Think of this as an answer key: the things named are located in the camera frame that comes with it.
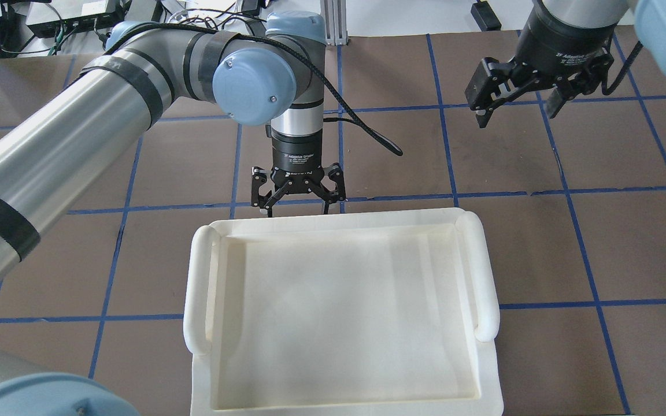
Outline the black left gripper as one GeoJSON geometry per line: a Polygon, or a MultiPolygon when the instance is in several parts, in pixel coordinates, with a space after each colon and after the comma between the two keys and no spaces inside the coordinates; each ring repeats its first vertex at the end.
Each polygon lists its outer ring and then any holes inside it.
{"type": "Polygon", "coordinates": [[[286,135],[267,130],[272,145],[272,168],[252,168],[250,204],[267,218],[286,195],[312,193],[323,201],[323,215],[346,200],[343,169],[340,164],[323,166],[323,131],[311,135],[286,135]]]}

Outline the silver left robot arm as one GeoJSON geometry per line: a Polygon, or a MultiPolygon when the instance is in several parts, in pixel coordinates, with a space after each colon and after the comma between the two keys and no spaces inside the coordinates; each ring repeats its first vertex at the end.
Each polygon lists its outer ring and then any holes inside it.
{"type": "Polygon", "coordinates": [[[264,37],[188,24],[119,24],[103,55],[0,140],[0,282],[179,97],[262,125],[322,105],[324,21],[269,15],[264,37]]]}

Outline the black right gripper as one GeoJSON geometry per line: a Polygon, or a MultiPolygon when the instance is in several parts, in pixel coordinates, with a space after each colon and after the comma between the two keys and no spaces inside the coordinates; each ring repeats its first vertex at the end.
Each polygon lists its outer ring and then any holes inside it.
{"type": "Polygon", "coordinates": [[[509,61],[501,62],[491,56],[479,61],[465,88],[466,102],[474,110],[478,127],[483,129],[498,107],[529,92],[554,88],[545,101],[545,113],[554,119],[568,101],[580,94],[589,95],[608,81],[613,63],[604,46],[576,54],[536,39],[521,40],[509,61]]]}

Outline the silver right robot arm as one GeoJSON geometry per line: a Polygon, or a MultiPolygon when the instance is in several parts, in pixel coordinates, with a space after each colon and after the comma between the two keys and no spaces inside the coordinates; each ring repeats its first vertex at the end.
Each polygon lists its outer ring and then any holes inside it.
{"type": "Polygon", "coordinates": [[[465,88],[480,128],[494,111],[529,92],[550,91],[545,111],[554,118],[579,95],[612,94],[642,50],[666,76],[666,1],[535,1],[507,62],[479,61],[465,88]],[[611,42],[626,13],[634,16],[637,44],[615,79],[611,42]]]}

